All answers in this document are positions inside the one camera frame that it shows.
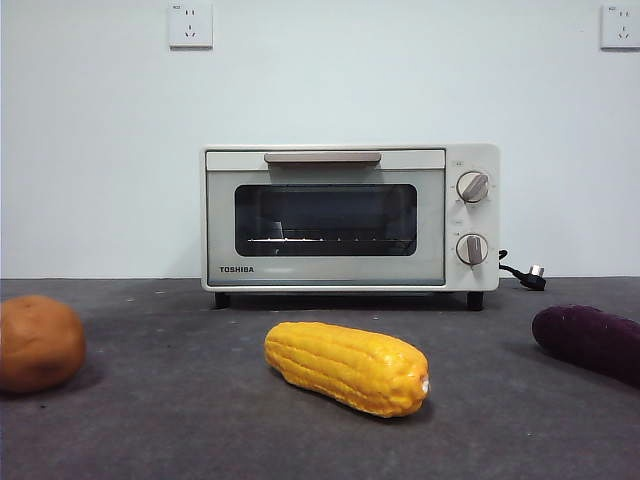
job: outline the oven foot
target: oven foot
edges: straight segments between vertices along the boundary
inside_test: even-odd
[[[467,309],[478,312],[482,310],[484,292],[467,292]]]
[[[215,292],[213,294],[213,303],[211,304],[212,310],[219,310],[221,308],[227,308],[231,304],[229,295],[222,292]]]

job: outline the yellow corn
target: yellow corn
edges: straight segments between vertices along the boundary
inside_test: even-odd
[[[409,415],[429,391],[425,356],[380,333],[317,322],[284,322],[264,342],[284,379],[380,417]]]

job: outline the oven handle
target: oven handle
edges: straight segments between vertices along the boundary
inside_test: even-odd
[[[382,159],[380,152],[274,152],[265,153],[264,161],[275,165],[314,165],[333,163],[344,165],[377,165]]]

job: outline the power cord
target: power cord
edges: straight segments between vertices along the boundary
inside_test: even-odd
[[[507,252],[506,250],[500,250],[498,252],[498,259],[502,260],[507,256],[508,253],[509,252]],[[531,268],[529,268],[529,273],[522,273],[521,271],[516,270],[509,265],[499,264],[498,268],[500,268],[500,270],[506,270],[507,272],[510,272],[514,277],[520,280],[520,283],[522,285],[530,288],[531,290],[537,290],[541,292],[544,290],[544,286],[547,283],[547,281],[542,278],[544,268],[542,268],[540,265],[531,265]]]

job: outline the timer knob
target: timer knob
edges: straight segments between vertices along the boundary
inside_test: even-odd
[[[489,193],[489,176],[481,172],[467,172],[458,179],[458,195],[466,203],[476,203]]]
[[[458,240],[458,257],[467,265],[478,265],[487,258],[487,241],[476,234],[465,235]]]

